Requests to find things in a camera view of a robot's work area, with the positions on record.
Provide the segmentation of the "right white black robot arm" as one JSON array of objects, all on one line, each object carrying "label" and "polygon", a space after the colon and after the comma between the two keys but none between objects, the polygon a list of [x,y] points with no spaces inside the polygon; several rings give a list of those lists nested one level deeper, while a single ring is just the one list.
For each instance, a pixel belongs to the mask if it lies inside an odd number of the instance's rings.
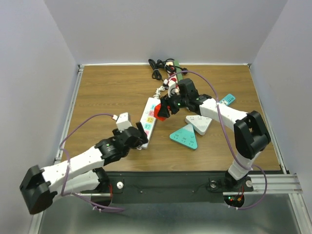
[{"label": "right white black robot arm", "polygon": [[200,95],[193,81],[183,79],[177,84],[177,94],[167,94],[160,99],[156,106],[155,118],[164,121],[176,114],[181,108],[202,117],[208,117],[228,127],[234,133],[237,153],[232,165],[226,171],[224,184],[229,190],[236,190],[242,184],[242,179],[252,169],[254,160],[271,142],[271,137],[261,114],[257,111],[250,113],[233,109],[218,103],[209,95]]}]

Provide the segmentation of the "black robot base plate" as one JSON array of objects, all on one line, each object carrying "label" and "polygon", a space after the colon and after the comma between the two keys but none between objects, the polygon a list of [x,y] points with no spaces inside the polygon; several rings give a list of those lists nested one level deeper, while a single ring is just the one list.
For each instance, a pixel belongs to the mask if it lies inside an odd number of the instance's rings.
[{"label": "black robot base plate", "polygon": [[144,203],[222,203],[224,195],[252,192],[246,176],[238,182],[225,171],[186,172],[106,172],[94,190],[83,194],[108,196],[115,204]]}]

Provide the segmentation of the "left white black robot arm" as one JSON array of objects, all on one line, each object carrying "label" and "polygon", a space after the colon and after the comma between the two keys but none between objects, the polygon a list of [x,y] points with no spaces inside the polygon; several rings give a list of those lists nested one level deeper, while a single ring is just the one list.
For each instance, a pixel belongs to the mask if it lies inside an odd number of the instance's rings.
[{"label": "left white black robot arm", "polygon": [[45,211],[66,195],[87,190],[104,192],[109,181],[103,167],[145,143],[148,137],[140,122],[135,126],[118,123],[112,137],[102,139],[82,154],[56,165],[30,167],[19,186],[29,214]]}]

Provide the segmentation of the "teal triangular power strip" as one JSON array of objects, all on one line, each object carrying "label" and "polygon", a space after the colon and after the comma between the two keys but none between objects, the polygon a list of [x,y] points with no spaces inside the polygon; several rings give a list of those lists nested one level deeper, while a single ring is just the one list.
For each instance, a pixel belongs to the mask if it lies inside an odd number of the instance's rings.
[{"label": "teal triangular power strip", "polygon": [[192,124],[178,129],[169,135],[170,140],[181,144],[189,149],[196,150],[198,148],[195,131]]}]

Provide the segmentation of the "white multicolour power strip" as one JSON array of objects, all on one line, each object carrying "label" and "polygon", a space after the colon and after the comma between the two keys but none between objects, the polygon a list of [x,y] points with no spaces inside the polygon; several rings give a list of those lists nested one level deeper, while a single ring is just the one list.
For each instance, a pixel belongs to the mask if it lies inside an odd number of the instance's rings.
[{"label": "white multicolour power strip", "polygon": [[146,102],[146,105],[145,105],[143,114],[141,116],[140,122],[143,126],[144,132],[147,135],[148,142],[143,144],[139,148],[140,150],[147,149],[147,147],[149,145],[149,142],[150,142],[150,139],[151,139],[151,136],[153,133],[153,129],[154,129],[154,126],[156,124],[156,118],[154,117],[154,110],[155,110],[155,107],[159,104],[160,104],[160,100],[153,98],[153,97],[149,97],[147,102]]}]

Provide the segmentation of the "red cube plug adapter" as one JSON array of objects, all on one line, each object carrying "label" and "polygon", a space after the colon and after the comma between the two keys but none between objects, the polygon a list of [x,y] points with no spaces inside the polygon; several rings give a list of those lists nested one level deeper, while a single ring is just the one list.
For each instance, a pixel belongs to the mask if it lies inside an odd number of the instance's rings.
[{"label": "red cube plug adapter", "polygon": [[170,113],[168,111],[168,108],[163,105],[159,104],[154,109],[154,117],[158,120],[164,121],[170,116]]}]

